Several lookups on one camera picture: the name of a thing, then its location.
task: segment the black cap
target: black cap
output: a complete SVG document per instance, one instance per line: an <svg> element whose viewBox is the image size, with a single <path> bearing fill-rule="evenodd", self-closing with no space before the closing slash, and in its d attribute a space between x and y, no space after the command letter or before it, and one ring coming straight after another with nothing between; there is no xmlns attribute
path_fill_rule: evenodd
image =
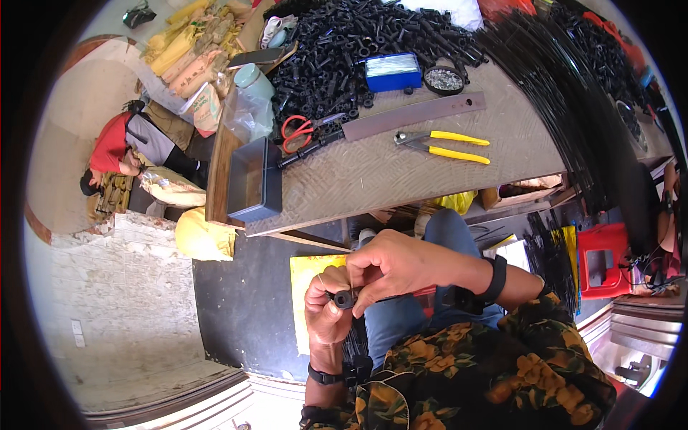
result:
<svg viewBox="0 0 688 430"><path fill-rule="evenodd" d="M91 182L91 179L93 178L93 172L91 172L91 169L86 169L86 172L84 172L84 176L81 177L79 180L79 186L81 187L81 192L87 196L90 197L93 194L97 194L100 192L100 187L96 185L91 185L89 182Z"/></svg>

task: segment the black wristwatch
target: black wristwatch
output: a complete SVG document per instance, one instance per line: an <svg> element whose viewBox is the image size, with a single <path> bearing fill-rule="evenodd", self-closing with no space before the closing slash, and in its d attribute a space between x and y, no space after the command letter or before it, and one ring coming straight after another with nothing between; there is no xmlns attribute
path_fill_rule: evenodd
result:
<svg viewBox="0 0 688 430"><path fill-rule="evenodd" d="M325 372L318 372L308 363L308 375L320 385L332 385L344 381L344 374L330 375Z"/></svg>
<svg viewBox="0 0 688 430"><path fill-rule="evenodd" d="M320 385L332 385L343 382L347 388L363 384L373 370L373 359L369 356L355 355L353 363L342 363L342 373L330 375L318 372L308 363L308 375Z"/></svg>
<svg viewBox="0 0 688 430"><path fill-rule="evenodd" d="M472 291L459 286L449 286L442 297L442 304L473 315L482 315L482 310L492 305L504 289L506 282L506 259L501 255L494 259L483 258L492 264L492 280L484 293L475 295Z"/></svg>
<svg viewBox="0 0 688 430"><path fill-rule="evenodd" d="M495 255L494 259L483 259L492 264L492 281L490 281L490 286L487 290L482 294L476 295L475 298L485 302L487 305L491 305L502 293L506 283L506 258L501 255Z"/></svg>

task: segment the red plastic stool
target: red plastic stool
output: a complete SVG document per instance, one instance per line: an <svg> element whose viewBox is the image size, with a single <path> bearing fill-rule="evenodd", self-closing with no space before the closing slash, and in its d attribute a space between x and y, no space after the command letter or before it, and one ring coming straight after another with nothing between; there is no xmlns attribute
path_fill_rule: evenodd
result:
<svg viewBox="0 0 688 430"><path fill-rule="evenodd" d="M599 224L578 233L578 260L580 264L581 298L583 300L609 299L631 292L628 269L619 268L628 249L628 235L623 223ZM611 250L614 266L607 269L601 286L590 286L588 251Z"/></svg>

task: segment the wrist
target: wrist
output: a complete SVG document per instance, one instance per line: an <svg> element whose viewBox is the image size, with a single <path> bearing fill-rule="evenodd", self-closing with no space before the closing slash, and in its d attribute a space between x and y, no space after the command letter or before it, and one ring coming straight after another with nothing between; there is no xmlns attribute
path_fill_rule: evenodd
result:
<svg viewBox="0 0 688 430"><path fill-rule="evenodd" d="M470 290L475 295L487 291L492 280L493 268L489 261L449 251L440 273L440 286L455 285Z"/></svg>
<svg viewBox="0 0 688 430"><path fill-rule="evenodd" d="M339 375L342 370L343 352L340 343L310 343L310 366L317 372Z"/></svg>

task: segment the black watch strap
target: black watch strap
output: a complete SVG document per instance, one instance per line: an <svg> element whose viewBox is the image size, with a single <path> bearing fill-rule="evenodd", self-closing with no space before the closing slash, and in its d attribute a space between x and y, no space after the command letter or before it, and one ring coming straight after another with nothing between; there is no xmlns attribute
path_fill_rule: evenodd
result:
<svg viewBox="0 0 688 430"><path fill-rule="evenodd" d="M494 303L502 293L506 282L506 258L496 255L495 259L486 258L485 260L492 264L492 281L484 293L475 297L485 303Z"/></svg>
<svg viewBox="0 0 688 430"><path fill-rule="evenodd" d="M344 374L330 375L325 372L318 372L308 363L308 375L320 385L332 385L344 381Z"/></svg>

